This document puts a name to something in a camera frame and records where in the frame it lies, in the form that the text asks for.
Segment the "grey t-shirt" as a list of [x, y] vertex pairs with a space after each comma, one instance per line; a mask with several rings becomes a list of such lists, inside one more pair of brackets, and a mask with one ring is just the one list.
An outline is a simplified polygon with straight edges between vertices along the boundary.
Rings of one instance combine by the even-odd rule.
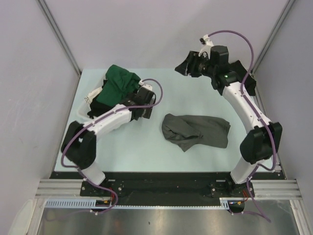
[[164, 138], [186, 152], [197, 144], [227, 148], [230, 123], [220, 117], [165, 115], [161, 130]]

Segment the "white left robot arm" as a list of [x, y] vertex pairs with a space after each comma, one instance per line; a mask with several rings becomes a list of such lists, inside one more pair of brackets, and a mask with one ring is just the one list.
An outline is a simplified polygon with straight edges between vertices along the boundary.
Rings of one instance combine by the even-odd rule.
[[96, 195], [104, 195], [108, 190], [105, 173], [100, 170], [96, 159], [97, 141], [103, 135], [139, 118], [149, 119], [155, 104], [152, 86], [143, 85], [135, 93], [130, 93], [108, 112], [93, 120], [72, 122], [61, 146], [62, 160], [69, 159], [74, 167], [92, 182], [91, 190]]

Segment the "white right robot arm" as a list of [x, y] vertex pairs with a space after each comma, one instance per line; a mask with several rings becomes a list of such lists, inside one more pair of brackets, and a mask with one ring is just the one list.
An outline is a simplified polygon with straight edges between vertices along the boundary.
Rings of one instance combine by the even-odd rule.
[[238, 196], [243, 184], [251, 178], [254, 169], [268, 159], [274, 159], [282, 136], [280, 123], [272, 122], [255, 105], [251, 88], [245, 88], [243, 78], [228, 62], [226, 46], [212, 46], [208, 51], [189, 51], [185, 60], [175, 71], [191, 77], [207, 76], [211, 85], [233, 107], [246, 130], [240, 144], [241, 158], [230, 172], [231, 181], [225, 184], [230, 196]]

